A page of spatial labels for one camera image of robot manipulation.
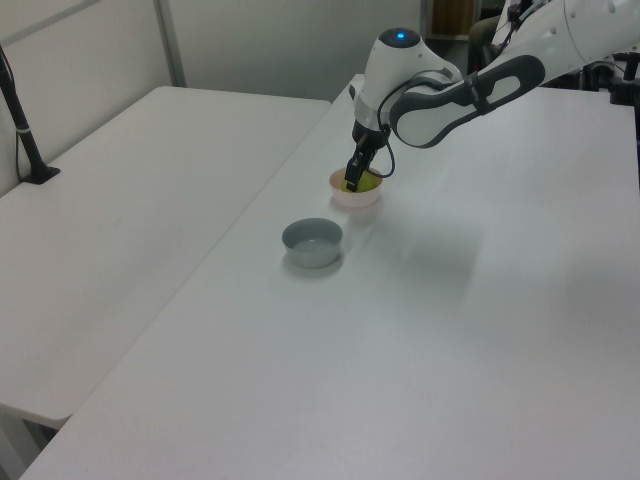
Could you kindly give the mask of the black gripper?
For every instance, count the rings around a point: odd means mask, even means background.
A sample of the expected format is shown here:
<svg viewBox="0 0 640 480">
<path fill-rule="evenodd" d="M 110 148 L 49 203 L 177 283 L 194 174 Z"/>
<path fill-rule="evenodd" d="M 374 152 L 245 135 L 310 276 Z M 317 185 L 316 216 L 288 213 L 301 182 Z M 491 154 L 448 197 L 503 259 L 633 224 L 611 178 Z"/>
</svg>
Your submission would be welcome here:
<svg viewBox="0 0 640 480">
<path fill-rule="evenodd" d="M 346 192 L 355 193 L 363 172 L 370 169 L 378 150 L 386 146 L 388 135 L 384 131 L 370 129 L 355 120 L 352 139 L 356 148 L 346 165 L 343 189 Z"/>
</svg>

